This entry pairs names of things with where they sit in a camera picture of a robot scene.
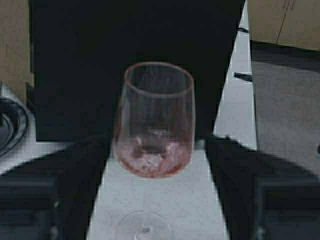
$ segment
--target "glass base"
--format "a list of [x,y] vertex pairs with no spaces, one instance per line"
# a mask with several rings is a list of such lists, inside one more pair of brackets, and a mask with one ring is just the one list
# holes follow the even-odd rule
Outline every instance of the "glass base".
[[135,211],[125,216],[117,226],[116,240],[173,240],[169,224],[155,212],[146,216],[143,211]]

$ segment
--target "table surface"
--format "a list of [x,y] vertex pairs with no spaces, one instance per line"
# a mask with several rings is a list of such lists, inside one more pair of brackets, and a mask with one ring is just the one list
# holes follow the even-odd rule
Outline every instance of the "table surface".
[[[247,3],[239,26],[249,29]],[[233,77],[235,72],[252,74],[249,41],[248,33],[238,32],[213,133],[256,150],[253,84]],[[175,240],[229,239],[203,149],[193,152],[186,169],[165,179],[135,176],[111,157],[95,201],[87,240],[115,240],[119,221],[142,210],[144,203],[169,222]]]

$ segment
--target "black box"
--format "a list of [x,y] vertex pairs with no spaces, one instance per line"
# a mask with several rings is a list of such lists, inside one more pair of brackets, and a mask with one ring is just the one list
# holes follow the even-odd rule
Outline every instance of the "black box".
[[312,177],[263,177],[256,181],[257,240],[317,240],[320,182]]
[[97,137],[0,176],[0,239],[85,240],[108,156]]
[[193,75],[195,137],[212,133],[244,3],[32,0],[37,140],[110,135],[124,71],[142,61]]

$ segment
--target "gray carpet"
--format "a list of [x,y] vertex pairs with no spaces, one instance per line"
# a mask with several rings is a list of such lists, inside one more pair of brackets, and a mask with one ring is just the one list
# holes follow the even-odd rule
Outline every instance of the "gray carpet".
[[258,148],[320,176],[320,73],[252,62]]

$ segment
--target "empty wine glass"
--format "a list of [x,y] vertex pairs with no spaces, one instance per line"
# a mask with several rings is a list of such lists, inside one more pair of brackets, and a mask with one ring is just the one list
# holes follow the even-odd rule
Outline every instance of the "empty wine glass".
[[[164,62],[141,62],[124,74],[112,150],[119,163],[144,178],[172,176],[191,160],[195,135],[193,77]],[[118,240],[171,240],[155,212],[136,211],[119,223]]]

